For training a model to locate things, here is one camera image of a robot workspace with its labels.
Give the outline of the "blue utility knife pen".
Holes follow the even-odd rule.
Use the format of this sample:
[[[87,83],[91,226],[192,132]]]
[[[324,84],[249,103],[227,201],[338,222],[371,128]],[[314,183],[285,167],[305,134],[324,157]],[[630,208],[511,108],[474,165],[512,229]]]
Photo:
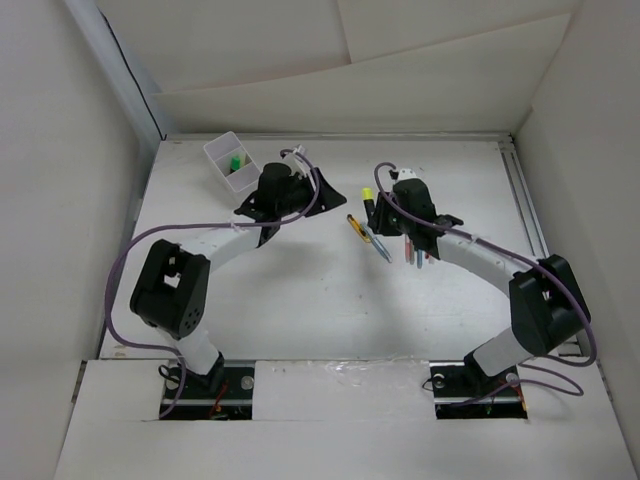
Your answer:
[[[363,231],[366,239],[373,246],[373,248],[378,252],[378,254],[389,264],[393,262],[392,256],[386,247],[382,244],[382,242],[370,231],[368,226],[363,222],[360,223],[360,228]]]

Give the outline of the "green cap black highlighter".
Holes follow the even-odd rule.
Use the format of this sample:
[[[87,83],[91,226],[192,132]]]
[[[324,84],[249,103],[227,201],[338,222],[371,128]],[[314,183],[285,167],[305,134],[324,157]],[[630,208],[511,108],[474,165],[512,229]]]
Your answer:
[[[229,170],[231,173],[239,171],[244,165],[243,159],[239,156],[233,156],[230,160]]]

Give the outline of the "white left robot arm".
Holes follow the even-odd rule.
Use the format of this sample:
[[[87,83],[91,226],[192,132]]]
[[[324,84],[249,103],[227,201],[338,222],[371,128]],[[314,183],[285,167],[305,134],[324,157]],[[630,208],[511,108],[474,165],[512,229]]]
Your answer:
[[[201,396],[216,394],[224,382],[224,357],[201,321],[209,275],[235,257],[267,243],[292,214],[311,217],[347,202],[315,167],[294,172],[281,162],[267,164],[257,189],[234,211],[249,226],[214,228],[185,244],[152,244],[130,299],[130,310],[172,340],[186,363],[188,384]]]

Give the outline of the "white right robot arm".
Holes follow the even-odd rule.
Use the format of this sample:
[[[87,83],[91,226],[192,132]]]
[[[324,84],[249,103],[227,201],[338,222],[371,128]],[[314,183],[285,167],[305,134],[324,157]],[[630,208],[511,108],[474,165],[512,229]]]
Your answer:
[[[552,351],[579,332],[594,337],[591,315],[568,261],[529,257],[464,230],[463,221],[440,214],[427,185],[412,170],[395,170],[390,191],[362,191],[369,230],[403,236],[416,255],[458,266],[503,293],[510,325],[464,358],[462,381],[483,394],[500,376]]]

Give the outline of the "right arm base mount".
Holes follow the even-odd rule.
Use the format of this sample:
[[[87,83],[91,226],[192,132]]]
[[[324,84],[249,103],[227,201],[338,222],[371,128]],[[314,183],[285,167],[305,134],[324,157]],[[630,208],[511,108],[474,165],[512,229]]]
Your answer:
[[[468,354],[463,360],[429,362],[421,388],[433,396],[438,420],[527,419],[518,370],[487,376]]]

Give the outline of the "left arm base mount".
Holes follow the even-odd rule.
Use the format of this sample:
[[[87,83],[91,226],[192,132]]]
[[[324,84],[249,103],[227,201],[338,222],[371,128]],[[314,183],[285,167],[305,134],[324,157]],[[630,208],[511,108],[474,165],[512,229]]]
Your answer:
[[[163,379],[160,420],[246,421],[252,419],[255,361],[227,361],[221,357],[212,374],[187,371],[181,392],[181,365],[161,364]]]

